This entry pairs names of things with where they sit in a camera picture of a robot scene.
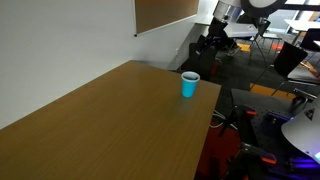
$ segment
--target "office chair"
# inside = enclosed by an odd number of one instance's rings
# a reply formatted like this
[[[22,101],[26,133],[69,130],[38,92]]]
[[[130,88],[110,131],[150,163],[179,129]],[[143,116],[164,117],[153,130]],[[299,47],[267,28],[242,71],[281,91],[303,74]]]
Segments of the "office chair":
[[[268,20],[264,20],[265,23],[263,23],[261,25],[261,27],[259,27],[259,31],[258,31],[258,34],[260,35],[261,39],[260,40],[263,40],[263,43],[265,41],[265,39],[270,39],[272,40],[271,44],[270,44],[270,48],[269,48],[269,53],[270,53],[270,50],[271,50],[271,47],[272,47],[272,44],[274,42],[274,40],[278,40],[278,43],[277,43],[277,47],[279,46],[279,43],[280,41],[282,40],[282,38],[280,38],[277,34],[273,34],[273,33],[266,33],[268,27],[270,26],[270,21]]]
[[[266,68],[263,73],[254,81],[253,85],[250,87],[250,90],[271,67],[275,69],[278,75],[284,78],[284,81],[277,87],[277,89],[275,89],[272,95],[274,95],[285,82],[304,85],[320,85],[320,80],[318,80],[308,68],[304,66],[298,66],[300,62],[307,56],[308,53],[303,49],[284,41],[283,48],[274,60],[274,63]]]
[[[313,41],[319,41],[319,40],[320,40],[320,29],[310,28],[308,29],[302,41],[298,42],[296,45],[299,45],[299,47],[301,47],[304,50],[313,52],[312,55],[308,58],[309,60],[315,55],[315,53],[320,52],[320,48],[313,43]]]
[[[194,71],[198,73],[202,80],[208,81],[216,66],[215,62],[221,61],[216,59],[216,54],[221,48],[221,43],[225,38],[223,29],[227,23],[213,18],[209,26],[208,35],[201,35],[197,43],[189,45],[189,58],[183,65],[183,70]]]
[[[268,67],[267,62],[266,62],[266,58],[265,58],[265,56],[264,56],[264,54],[263,54],[263,52],[262,52],[262,50],[261,50],[261,48],[260,48],[260,46],[259,46],[259,43],[257,42],[257,39],[258,39],[258,37],[259,37],[260,34],[264,34],[264,32],[267,30],[268,26],[269,26],[269,25],[268,25],[268,24],[265,24],[265,23],[259,24],[259,25],[258,25],[258,33],[257,33],[256,36],[254,36],[254,37],[236,37],[236,38],[234,38],[235,40],[250,41],[250,49],[251,49],[251,47],[253,47],[253,44],[255,43],[256,46],[258,47],[258,50],[260,51],[260,53],[261,53],[261,55],[262,55],[262,58],[263,58],[263,60],[264,60],[264,63],[265,63],[265,65],[266,65],[266,67]]]

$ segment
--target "wooden table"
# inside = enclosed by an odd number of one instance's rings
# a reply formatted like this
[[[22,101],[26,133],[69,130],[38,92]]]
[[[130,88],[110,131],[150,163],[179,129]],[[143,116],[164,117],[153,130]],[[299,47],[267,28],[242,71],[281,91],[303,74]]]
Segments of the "wooden table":
[[[298,34],[293,39],[292,44],[295,44],[298,37],[301,35],[302,32],[307,32],[310,28],[320,28],[320,22],[314,21],[299,21],[299,20],[284,20],[289,26],[291,26],[294,30],[298,31]]]
[[[193,179],[219,91],[129,61],[0,130],[0,179]]]

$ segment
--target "equipment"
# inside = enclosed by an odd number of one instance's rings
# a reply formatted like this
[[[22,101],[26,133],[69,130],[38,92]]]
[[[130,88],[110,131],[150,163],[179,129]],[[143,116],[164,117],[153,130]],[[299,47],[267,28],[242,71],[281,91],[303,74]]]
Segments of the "equipment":
[[[219,0],[213,16],[222,22],[236,22],[243,10],[252,18],[268,17],[287,0]]]
[[[320,98],[281,126],[285,138],[300,151],[320,164]]]

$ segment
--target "blue cup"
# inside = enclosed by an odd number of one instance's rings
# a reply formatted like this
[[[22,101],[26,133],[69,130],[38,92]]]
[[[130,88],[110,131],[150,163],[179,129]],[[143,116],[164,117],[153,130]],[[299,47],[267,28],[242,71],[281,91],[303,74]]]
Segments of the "blue cup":
[[[197,83],[200,80],[199,74],[187,71],[181,74],[182,78],[182,96],[186,98],[192,97],[196,87]]]

